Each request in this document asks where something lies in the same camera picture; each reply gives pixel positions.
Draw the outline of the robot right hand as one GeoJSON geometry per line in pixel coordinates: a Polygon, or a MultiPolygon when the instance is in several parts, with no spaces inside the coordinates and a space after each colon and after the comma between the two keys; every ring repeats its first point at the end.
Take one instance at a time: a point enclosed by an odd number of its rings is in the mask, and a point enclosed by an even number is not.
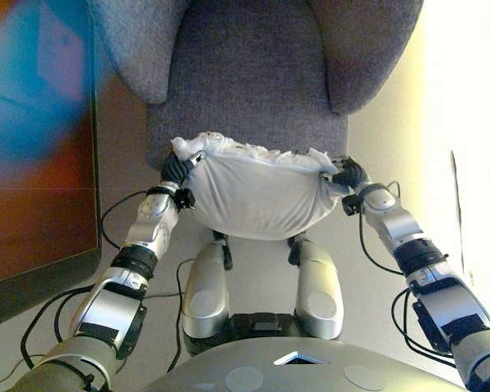
{"type": "Polygon", "coordinates": [[[365,169],[349,156],[332,159],[336,173],[322,172],[320,179],[331,185],[339,185],[344,189],[351,189],[358,194],[362,189],[372,184],[372,180],[365,169]]]}

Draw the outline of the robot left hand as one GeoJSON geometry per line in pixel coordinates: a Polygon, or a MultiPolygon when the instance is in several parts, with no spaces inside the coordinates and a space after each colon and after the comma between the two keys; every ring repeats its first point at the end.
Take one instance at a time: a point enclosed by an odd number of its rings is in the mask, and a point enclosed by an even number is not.
{"type": "Polygon", "coordinates": [[[180,160],[174,152],[170,152],[161,166],[161,182],[181,185],[205,156],[204,151],[198,151],[186,160],[180,160]]]}

